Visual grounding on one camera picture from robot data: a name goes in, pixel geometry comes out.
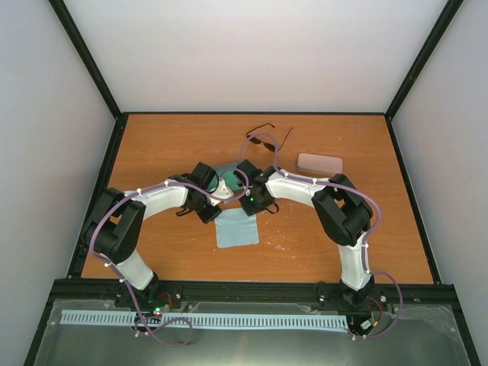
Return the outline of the light-blue cleaning cloth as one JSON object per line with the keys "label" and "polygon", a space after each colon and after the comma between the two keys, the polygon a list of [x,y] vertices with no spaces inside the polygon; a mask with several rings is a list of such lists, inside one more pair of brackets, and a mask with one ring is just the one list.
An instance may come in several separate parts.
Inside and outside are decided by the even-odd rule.
{"label": "light-blue cleaning cloth", "polygon": [[219,249],[260,242],[256,215],[248,216],[242,208],[223,210],[214,222]]}

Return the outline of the grey-blue glasses case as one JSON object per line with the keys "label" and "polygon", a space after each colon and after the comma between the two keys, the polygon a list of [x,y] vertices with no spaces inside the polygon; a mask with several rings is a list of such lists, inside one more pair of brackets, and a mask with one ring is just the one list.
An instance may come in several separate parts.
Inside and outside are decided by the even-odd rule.
{"label": "grey-blue glasses case", "polygon": [[246,193],[244,173],[238,168],[235,162],[224,165],[215,165],[212,166],[212,169],[215,171],[215,175],[207,186],[207,192],[209,194],[217,187],[220,178],[225,180],[227,187],[233,192],[233,195],[243,195]]}

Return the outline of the dark aviator sunglasses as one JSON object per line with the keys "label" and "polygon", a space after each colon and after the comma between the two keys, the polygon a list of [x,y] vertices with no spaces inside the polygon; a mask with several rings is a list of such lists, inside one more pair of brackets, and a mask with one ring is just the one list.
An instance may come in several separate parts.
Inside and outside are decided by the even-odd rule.
{"label": "dark aviator sunglasses", "polygon": [[264,123],[248,130],[245,136],[250,143],[263,145],[268,151],[275,153],[281,150],[293,129],[293,127],[277,127],[272,123]]}

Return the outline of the pink glasses case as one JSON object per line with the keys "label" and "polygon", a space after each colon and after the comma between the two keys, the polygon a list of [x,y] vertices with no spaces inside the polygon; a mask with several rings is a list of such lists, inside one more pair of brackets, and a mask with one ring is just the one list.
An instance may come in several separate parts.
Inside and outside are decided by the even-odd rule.
{"label": "pink glasses case", "polygon": [[343,170],[342,159],[302,152],[298,155],[297,170],[315,175],[334,176]]}

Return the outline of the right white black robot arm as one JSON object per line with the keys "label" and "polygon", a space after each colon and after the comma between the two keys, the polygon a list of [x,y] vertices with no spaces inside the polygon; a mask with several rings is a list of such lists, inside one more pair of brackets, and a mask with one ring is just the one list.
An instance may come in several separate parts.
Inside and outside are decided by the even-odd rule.
{"label": "right white black robot arm", "polygon": [[273,166],[262,170],[247,159],[237,165],[234,175],[241,185],[249,185],[239,199],[249,216],[277,207],[277,199],[314,208],[325,234],[338,246],[339,296],[351,308],[366,301],[374,287],[367,240],[373,210],[345,175],[311,178]]}

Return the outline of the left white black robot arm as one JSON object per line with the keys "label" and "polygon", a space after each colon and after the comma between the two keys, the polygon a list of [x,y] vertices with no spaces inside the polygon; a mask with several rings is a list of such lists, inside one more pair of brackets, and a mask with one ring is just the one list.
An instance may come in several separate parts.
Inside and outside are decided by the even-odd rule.
{"label": "left white black robot arm", "polygon": [[93,256],[112,267],[133,289],[132,298],[142,307],[159,297],[159,277],[136,250],[143,221],[165,210],[178,209],[177,217],[195,213],[207,224],[222,210],[205,194],[215,192],[217,172],[200,162],[190,173],[173,175],[168,181],[144,188],[140,193],[106,189],[86,223],[81,240]]}

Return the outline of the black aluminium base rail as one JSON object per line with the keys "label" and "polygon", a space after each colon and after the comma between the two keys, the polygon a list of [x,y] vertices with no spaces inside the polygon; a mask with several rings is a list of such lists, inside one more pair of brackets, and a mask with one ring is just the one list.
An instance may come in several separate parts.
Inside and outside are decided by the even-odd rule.
{"label": "black aluminium base rail", "polygon": [[[386,298],[387,305],[449,304],[458,306],[458,296],[452,285],[401,284],[401,292],[392,284],[376,284],[366,298]],[[219,281],[160,281],[147,291],[137,291],[136,298],[143,309],[157,300],[171,297],[178,309],[183,302],[223,303],[296,303],[325,311],[365,310],[365,302],[353,303],[351,295],[344,295],[339,284],[268,283]],[[118,307],[133,307],[128,289],[118,280],[111,279],[59,279],[54,281],[48,302],[55,300],[113,300]]]}

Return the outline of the black cage frame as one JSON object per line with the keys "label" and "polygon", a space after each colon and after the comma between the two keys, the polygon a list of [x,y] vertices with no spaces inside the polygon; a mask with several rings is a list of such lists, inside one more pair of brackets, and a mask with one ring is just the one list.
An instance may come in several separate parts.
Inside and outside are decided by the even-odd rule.
{"label": "black cage frame", "polygon": [[[390,134],[391,143],[396,154],[398,166],[403,177],[403,183],[406,188],[406,192],[409,197],[409,203],[413,210],[413,215],[416,221],[417,229],[420,234],[422,245],[427,259],[429,270],[432,278],[434,279],[433,285],[412,285],[413,291],[424,291],[428,295],[438,295],[443,292],[446,294],[453,294],[454,287],[452,285],[443,284],[438,271],[437,264],[435,263],[432,247],[427,238],[425,226],[421,218],[418,203],[413,192],[413,187],[409,179],[406,165],[403,160],[402,153],[397,141],[397,136],[393,131],[393,117],[397,114],[402,103],[405,101],[406,96],[412,89],[415,81],[419,77],[424,66],[428,62],[430,56],[433,54],[439,41],[448,29],[454,16],[457,14],[459,8],[463,4],[462,1],[448,0],[444,4],[438,19],[435,21],[429,35],[427,36],[424,44],[422,45],[419,53],[417,54],[413,64],[410,66],[408,73],[402,81],[398,91],[396,92],[393,101],[390,103],[387,111],[382,113],[381,116],[385,119],[388,132]],[[92,80],[100,92],[105,104],[108,106],[109,111],[115,118],[114,128],[112,130],[111,138],[107,150],[104,154],[104,160],[101,164],[100,171],[98,173],[95,188],[91,196],[88,210],[91,210],[95,205],[95,199],[101,194],[101,189],[107,185],[109,175],[114,167],[115,157],[120,147],[121,139],[123,136],[124,128],[127,125],[127,120],[130,115],[129,112],[122,112],[117,105],[104,77],[102,76],[100,69],[98,68],[95,59],[88,49],[86,42],[84,41],[82,34],[72,15],[69,12],[68,7],[64,1],[51,1],[51,7],[53,8],[56,16],[58,17],[61,25],[64,28],[67,36],[75,47],[81,61],[87,69]],[[63,279],[54,281],[53,288],[48,298],[47,304],[44,308],[43,314],[40,318],[37,331],[34,335],[34,339],[30,345],[30,349],[25,359],[26,365],[33,365],[39,357],[39,350],[42,339],[45,336],[47,328],[47,318],[53,308],[54,300],[59,300],[62,295],[74,294],[77,299],[81,299],[84,295],[90,295],[93,300],[102,300],[104,298],[111,298],[114,295],[109,291],[114,289],[114,280],[82,280],[81,279],[81,265],[85,263],[86,255],[88,251],[82,248],[82,245],[78,243],[75,247],[75,252],[72,255],[72,260],[69,265],[67,276]]]}

